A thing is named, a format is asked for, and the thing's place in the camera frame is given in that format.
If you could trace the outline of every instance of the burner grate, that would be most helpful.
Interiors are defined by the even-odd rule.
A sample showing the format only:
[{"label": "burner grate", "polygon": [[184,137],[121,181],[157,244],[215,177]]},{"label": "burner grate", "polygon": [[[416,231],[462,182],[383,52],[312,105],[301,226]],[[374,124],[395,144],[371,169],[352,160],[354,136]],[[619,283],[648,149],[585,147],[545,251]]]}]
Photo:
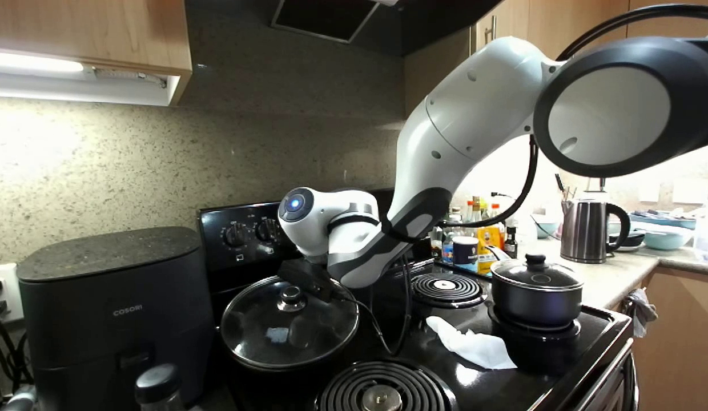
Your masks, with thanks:
[{"label": "burner grate", "polygon": [[440,383],[421,368],[366,360],[337,372],[317,400],[317,411],[448,411]]},{"label": "burner grate", "polygon": [[431,306],[474,306],[481,298],[481,286],[459,275],[421,275],[414,277],[416,300]]}]

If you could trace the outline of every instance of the stovetop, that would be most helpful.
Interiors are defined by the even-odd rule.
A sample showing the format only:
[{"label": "stovetop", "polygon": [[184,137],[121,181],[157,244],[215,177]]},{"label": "stovetop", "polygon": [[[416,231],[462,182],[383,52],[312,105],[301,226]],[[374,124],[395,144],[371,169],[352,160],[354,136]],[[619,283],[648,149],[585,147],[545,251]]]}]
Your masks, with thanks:
[{"label": "stovetop", "polygon": [[[246,211],[245,220],[255,221],[257,217],[252,217],[255,213]],[[201,226],[206,244],[217,242],[220,247],[223,242],[225,257],[252,257],[252,249],[257,249],[253,244],[239,249],[239,242],[232,242],[237,249],[229,244],[223,231],[231,225],[220,221],[215,225],[220,234]],[[225,261],[220,249],[208,261]],[[210,282],[217,286],[212,287],[217,311],[246,286],[246,277],[273,277],[280,258],[263,258],[265,266],[253,262],[255,258],[225,261],[225,268],[210,273],[217,277]],[[249,370],[217,339],[212,375],[229,386],[237,408],[245,411],[354,411],[370,400],[402,404],[406,411],[571,408],[630,339],[626,315],[590,306],[583,306],[574,326],[562,331],[513,329],[493,315],[488,282],[454,275],[431,262],[402,268],[411,268],[411,273],[392,270],[374,287],[354,292],[358,301],[371,309],[371,315],[361,311],[356,335],[335,356],[284,372]],[[385,343],[395,345],[403,313],[411,321],[400,353],[391,354],[377,339],[371,318],[382,324]],[[485,370],[448,353],[425,324],[426,315],[439,315],[459,331],[470,329],[473,333],[505,339],[519,370]]]}]

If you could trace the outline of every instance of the range hood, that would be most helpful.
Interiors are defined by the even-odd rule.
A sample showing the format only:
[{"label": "range hood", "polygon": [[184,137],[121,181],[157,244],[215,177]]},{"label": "range hood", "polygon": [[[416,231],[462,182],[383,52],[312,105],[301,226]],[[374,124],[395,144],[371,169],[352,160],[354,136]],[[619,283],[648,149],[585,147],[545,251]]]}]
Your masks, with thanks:
[{"label": "range hood", "polygon": [[173,100],[177,82],[180,75],[137,74],[0,50],[0,96],[6,99],[166,108]]},{"label": "range hood", "polygon": [[392,13],[402,55],[464,31],[501,0],[278,0],[272,28],[352,43],[374,13]]}]

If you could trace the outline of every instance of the wall outlet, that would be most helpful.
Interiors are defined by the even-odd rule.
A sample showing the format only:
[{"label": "wall outlet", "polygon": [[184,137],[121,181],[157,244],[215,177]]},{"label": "wall outlet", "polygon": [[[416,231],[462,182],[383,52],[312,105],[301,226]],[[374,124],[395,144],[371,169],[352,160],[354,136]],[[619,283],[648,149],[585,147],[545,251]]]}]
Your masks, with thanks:
[{"label": "wall outlet", "polygon": [[6,311],[0,315],[2,322],[11,324],[25,318],[15,282],[15,262],[0,266],[0,301],[6,301]]}]

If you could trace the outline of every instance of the pot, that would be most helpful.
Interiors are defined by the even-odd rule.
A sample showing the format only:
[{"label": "pot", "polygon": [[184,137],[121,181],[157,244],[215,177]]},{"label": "pot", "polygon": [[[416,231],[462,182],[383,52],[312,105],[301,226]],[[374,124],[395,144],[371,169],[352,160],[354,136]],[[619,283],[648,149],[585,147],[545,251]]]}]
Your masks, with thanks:
[{"label": "pot", "polygon": [[280,277],[246,286],[220,321],[231,356],[257,372],[290,372],[327,360],[348,347],[356,329],[354,298],[325,300]]},{"label": "pot", "polygon": [[583,283],[563,266],[545,266],[527,254],[525,266],[496,266],[490,273],[493,311],[502,322],[559,329],[580,315]]}]

